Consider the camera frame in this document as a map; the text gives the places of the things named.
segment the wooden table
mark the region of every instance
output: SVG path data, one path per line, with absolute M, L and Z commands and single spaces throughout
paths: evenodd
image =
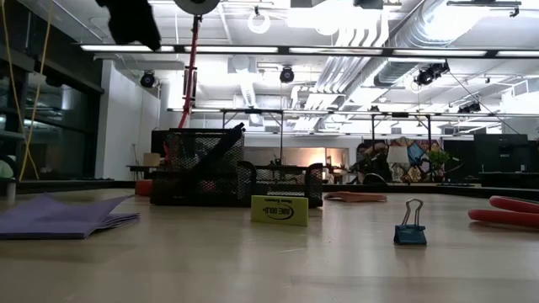
M 132 191 L 53 195 L 122 194 Z M 429 246 L 396 248 L 394 226 L 414 197 L 425 201 Z M 141 212 L 139 223 L 86 241 L 0 242 L 0 302 L 537 302 L 539 235 L 473 224 L 474 207 L 488 202 L 391 194 L 386 203 L 327 202 L 299 227 L 251 223 L 248 209 L 133 198 L 116 211 Z

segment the wire mesh basket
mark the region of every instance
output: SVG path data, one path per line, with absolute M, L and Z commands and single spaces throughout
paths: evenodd
M 309 167 L 254 166 L 237 164 L 237 196 L 242 205 L 250 205 L 252 195 L 309 198 L 309 207 L 322 206 L 322 163 Z
M 239 206 L 237 162 L 243 160 L 243 141 L 235 129 L 170 130 L 167 164 L 153 174 L 151 202 Z

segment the blue binder clip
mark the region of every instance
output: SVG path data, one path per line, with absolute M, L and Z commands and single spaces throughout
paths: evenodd
M 408 224 L 410 217 L 410 202 L 418 201 L 419 206 L 415 209 L 415 218 L 413 224 Z M 427 239 L 424 237 L 424 226 L 419 224 L 419 211 L 423 207 L 423 201 L 420 199 L 410 199 L 406 201 L 406 215 L 403 223 L 395 226 L 395 237 L 393 243 L 398 245 L 427 245 Z

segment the red handle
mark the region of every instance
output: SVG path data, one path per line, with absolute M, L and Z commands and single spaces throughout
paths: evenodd
M 502 210 L 470 210 L 472 220 L 539 228 L 539 215 Z
M 539 214 L 539 205 L 525 200 L 509 197 L 490 197 L 490 204 L 502 210 L 512 210 L 521 213 Z

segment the cable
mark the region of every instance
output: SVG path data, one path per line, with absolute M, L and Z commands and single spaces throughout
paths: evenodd
M 43 45 L 43 56 L 41 57 L 41 68 L 40 68 L 40 75 L 43 76 L 43 70 L 45 69 L 45 58 L 47 55 L 47 45 L 49 44 L 49 34 L 51 33 L 51 19 L 52 19 L 52 9 L 54 8 L 53 0 L 51 0 L 51 3 L 49 4 L 49 16 L 47 18 L 47 31 L 45 33 L 45 43 Z M 35 90 L 35 100 L 34 100 L 34 108 L 32 109 L 32 120 L 30 123 L 30 132 L 28 134 L 28 144 L 26 144 L 26 151 L 24 151 L 24 160 L 23 160 L 23 168 L 21 169 L 21 172 L 24 171 L 26 168 L 26 159 L 28 159 L 29 155 L 29 149 L 30 149 L 30 142 L 32 141 L 32 133 L 34 130 L 34 120 L 35 120 L 35 111 L 37 110 L 37 101 L 40 98 L 40 90 L 41 90 L 41 82 L 37 83 L 37 89 Z M 23 180 L 23 174 L 21 173 L 19 175 L 19 182 Z
M 24 123 L 21 117 L 20 107 L 19 107 L 19 96 L 17 95 L 17 87 L 15 85 L 15 76 L 13 73 L 13 60 L 11 59 L 11 49 L 9 47 L 8 21 L 6 18 L 6 8 L 4 7 L 4 5 L 5 5 L 5 2 L 2 1 L 3 33 L 5 37 L 4 41 L 6 43 L 6 52 L 8 53 L 9 76 L 11 77 L 11 87 L 13 90 L 13 97 L 15 98 L 15 108 L 17 109 L 17 116 L 19 118 L 19 127 L 20 127 L 20 130 L 23 132 L 24 144 L 28 147 L 29 140 L 26 138 L 26 134 L 24 133 Z M 39 180 L 40 175 L 37 173 L 37 168 L 35 167 L 34 159 L 32 158 L 32 155 L 30 155 L 30 153 L 28 153 L 28 156 L 30 158 L 30 162 L 32 162 L 32 167 L 34 168 L 35 178 Z M 19 176 L 22 176 L 23 173 L 24 173 L 24 170 L 21 170 L 19 173 Z
M 501 122 L 502 124 L 504 124 L 505 126 L 509 127 L 512 131 L 514 131 L 517 135 L 520 135 L 520 133 L 518 131 L 516 131 L 514 128 L 511 127 L 511 125 L 508 125 L 503 119 L 501 119 L 500 117 L 498 117 L 498 115 L 496 115 L 495 112 L 493 112 L 492 110 L 488 109 L 488 107 L 485 106 L 485 104 L 483 104 L 481 101 L 479 101 L 479 98 L 476 98 L 475 95 L 473 93 L 471 93 L 456 77 L 455 75 L 453 75 L 453 73 L 451 71 L 448 71 L 449 74 L 461 85 L 462 88 L 464 88 L 465 91 L 468 92 L 468 94 L 470 96 L 472 96 L 472 98 L 474 98 L 479 104 L 481 104 L 492 116 L 496 117 L 496 119 L 499 120 L 499 122 Z

